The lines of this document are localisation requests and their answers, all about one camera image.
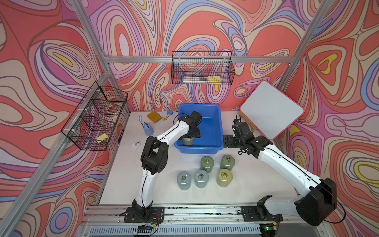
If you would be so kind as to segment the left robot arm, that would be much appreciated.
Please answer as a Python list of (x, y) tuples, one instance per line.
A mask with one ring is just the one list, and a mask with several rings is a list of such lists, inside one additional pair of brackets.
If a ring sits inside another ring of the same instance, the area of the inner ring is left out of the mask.
[(132, 210), (140, 218), (147, 219), (152, 215), (153, 191), (159, 173), (167, 165), (169, 146), (178, 140), (200, 138), (202, 116), (193, 111), (190, 115), (178, 117), (177, 122), (163, 134), (149, 136), (141, 155), (143, 169), (142, 183), (139, 193), (132, 203)]

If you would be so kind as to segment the blue plastic basket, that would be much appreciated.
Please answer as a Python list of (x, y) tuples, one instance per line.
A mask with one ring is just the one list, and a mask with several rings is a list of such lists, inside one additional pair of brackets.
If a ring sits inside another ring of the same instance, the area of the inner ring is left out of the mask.
[(195, 138), (191, 146), (185, 146), (181, 140), (178, 140), (175, 142), (175, 147), (183, 154), (217, 154), (224, 148), (220, 107), (211, 104), (182, 104), (178, 108), (180, 115), (190, 115), (194, 111), (202, 116), (198, 127), (200, 138)]

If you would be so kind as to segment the yellow-green tea canister back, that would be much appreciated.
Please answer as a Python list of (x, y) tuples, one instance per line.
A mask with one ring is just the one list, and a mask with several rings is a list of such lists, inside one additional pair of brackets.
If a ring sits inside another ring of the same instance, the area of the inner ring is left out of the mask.
[(233, 180), (233, 174), (230, 170), (221, 169), (219, 171), (218, 176), (217, 176), (217, 184), (220, 187), (225, 188), (229, 186), (232, 180)]

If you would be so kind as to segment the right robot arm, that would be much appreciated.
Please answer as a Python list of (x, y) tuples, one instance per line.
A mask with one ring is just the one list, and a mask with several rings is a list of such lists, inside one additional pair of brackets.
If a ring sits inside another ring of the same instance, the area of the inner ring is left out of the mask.
[(290, 215), (302, 218), (312, 226), (319, 226), (327, 220), (341, 202), (337, 198), (337, 185), (330, 179), (302, 168), (265, 136), (255, 136), (249, 125), (234, 119), (232, 134), (225, 134), (224, 146), (237, 148), (238, 154), (253, 155), (266, 163), (287, 180), (298, 192), (293, 197), (275, 198), (266, 195), (257, 201), (257, 215), (266, 220), (275, 215)]

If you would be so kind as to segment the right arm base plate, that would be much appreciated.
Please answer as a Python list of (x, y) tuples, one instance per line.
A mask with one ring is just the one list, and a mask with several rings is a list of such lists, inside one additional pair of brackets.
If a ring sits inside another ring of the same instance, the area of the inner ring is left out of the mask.
[(283, 217), (280, 214), (270, 214), (263, 205), (242, 206), (241, 210), (237, 210), (238, 214), (241, 214), (245, 222), (278, 222), (283, 221)]

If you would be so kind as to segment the green tea canister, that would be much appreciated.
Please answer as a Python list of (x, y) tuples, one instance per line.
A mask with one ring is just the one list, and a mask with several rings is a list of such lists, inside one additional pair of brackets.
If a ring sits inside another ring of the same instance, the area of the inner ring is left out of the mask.
[(210, 156), (204, 156), (200, 160), (200, 169), (205, 170), (207, 173), (211, 173), (214, 167), (214, 160)]
[(221, 159), (220, 169), (232, 171), (235, 166), (235, 158), (231, 155), (224, 155)]

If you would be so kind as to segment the yellow-green tea canister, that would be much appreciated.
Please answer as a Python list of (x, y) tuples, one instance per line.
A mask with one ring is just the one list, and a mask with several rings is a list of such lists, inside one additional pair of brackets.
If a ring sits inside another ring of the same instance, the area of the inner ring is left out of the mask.
[(217, 176), (217, 184), (220, 187), (225, 188), (229, 186), (232, 180), (233, 180), (233, 174), (230, 170), (221, 169), (219, 171), (218, 176)]
[(183, 142), (184, 146), (192, 146), (194, 139), (193, 138), (183, 138), (182, 142)]

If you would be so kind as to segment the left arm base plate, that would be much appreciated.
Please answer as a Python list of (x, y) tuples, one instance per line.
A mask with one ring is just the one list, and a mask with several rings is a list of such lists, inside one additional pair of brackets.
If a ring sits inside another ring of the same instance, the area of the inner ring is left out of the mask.
[(164, 220), (165, 208), (163, 206), (153, 206), (149, 208), (128, 207), (120, 214), (124, 217), (124, 223), (162, 223)]

